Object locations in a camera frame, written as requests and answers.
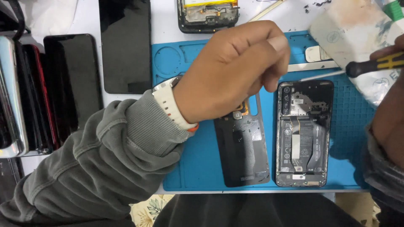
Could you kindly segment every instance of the black phone screen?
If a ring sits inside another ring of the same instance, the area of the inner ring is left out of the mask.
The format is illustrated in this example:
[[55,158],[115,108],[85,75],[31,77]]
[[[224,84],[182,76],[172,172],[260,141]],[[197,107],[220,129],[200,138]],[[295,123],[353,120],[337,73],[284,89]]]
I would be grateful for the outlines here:
[[45,82],[62,141],[103,108],[94,38],[47,36]]
[[105,91],[143,94],[152,88],[150,0],[99,0]]

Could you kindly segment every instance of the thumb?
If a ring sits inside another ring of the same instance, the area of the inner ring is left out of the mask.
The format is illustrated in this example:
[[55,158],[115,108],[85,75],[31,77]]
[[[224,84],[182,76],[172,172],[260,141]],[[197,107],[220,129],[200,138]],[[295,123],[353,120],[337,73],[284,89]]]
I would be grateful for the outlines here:
[[289,49],[285,36],[276,36],[250,46],[229,64],[233,75],[251,85],[268,68],[276,64]]

